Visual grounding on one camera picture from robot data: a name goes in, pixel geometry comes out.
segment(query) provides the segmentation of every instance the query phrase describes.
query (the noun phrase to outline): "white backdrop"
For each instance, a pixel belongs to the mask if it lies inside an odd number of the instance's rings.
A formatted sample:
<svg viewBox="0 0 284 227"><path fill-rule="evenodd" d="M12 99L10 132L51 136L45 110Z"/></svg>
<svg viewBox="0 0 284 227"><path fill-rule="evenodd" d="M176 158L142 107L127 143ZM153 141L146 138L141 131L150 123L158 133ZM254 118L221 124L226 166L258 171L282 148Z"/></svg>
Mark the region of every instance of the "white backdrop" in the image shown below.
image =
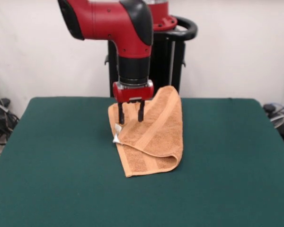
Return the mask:
<svg viewBox="0 0 284 227"><path fill-rule="evenodd" d="M284 104L284 0L170 0L199 26L183 97ZM0 96L21 115L35 96L109 96L105 41L69 34L55 0L0 0Z"/></svg>

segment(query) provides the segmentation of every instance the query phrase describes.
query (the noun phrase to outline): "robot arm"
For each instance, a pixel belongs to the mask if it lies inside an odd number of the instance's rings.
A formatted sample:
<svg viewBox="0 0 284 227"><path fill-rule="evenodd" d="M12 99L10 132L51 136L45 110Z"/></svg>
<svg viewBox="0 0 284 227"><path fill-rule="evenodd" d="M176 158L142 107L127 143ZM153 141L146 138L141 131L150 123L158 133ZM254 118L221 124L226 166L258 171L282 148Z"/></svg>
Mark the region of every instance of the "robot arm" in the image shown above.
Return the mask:
<svg viewBox="0 0 284 227"><path fill-rule="evenodd" d="M119 81L113 86L124 124L122 103L140 102L138 120L143 121L144 102L152 98L150 71L153 22L142 0L91 2L58 0L67 28L74 38L111 40L118 54Z"/></svg>

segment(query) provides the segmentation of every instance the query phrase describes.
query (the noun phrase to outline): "white tag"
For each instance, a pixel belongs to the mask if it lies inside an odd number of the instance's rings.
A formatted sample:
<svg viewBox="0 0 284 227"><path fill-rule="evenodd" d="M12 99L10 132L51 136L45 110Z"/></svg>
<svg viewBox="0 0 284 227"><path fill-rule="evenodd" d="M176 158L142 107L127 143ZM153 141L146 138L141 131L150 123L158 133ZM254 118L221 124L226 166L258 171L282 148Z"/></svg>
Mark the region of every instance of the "white tag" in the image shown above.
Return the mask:
<svg viewBox="0 0 284 227"><path fill-rule="evenodd" d="M114 140L113 140L113 143L118 143L118 144L122 144L118 138L118 135L119 133L121 132L122 130L122 127L118 124L115 124L115 131L116 131L116 134L115 134L115 137L114 137Z"/></svg>

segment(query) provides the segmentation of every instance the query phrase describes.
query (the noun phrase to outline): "towel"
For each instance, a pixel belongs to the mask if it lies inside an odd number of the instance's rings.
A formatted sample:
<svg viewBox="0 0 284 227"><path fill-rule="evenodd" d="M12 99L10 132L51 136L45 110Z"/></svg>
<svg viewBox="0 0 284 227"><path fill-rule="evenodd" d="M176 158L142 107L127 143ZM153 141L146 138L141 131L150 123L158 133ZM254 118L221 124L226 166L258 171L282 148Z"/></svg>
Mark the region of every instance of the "towel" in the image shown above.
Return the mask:
<svg viewBox="0 0 284 227"><path fill-rule="evenodd" d="M125 124L118 123L118 105L108 109L109 122L126 177L168 172L183 153L182 104L172 86L160 88L145 103L144 121L138 122L140 103L123 104Z"/></svg>

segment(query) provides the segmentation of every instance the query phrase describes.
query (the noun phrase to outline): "orange towel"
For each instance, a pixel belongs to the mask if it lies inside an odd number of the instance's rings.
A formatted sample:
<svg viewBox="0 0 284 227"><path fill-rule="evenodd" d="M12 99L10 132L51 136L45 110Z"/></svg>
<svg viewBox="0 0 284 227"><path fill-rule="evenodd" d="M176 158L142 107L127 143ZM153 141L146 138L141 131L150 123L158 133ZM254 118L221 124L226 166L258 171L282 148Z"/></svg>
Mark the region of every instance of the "orange towel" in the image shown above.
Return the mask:
<svg viewBox="0 0 284 227"><path fill-rule="evenodd" d="M123 104L125 124L117 149L126 177L168 172L175 169L183 153L182 105L172 86L159 89L146 102L144 121L138 122L140 104ZM118 123L118 105L108 109L113 135Z"/></svg>

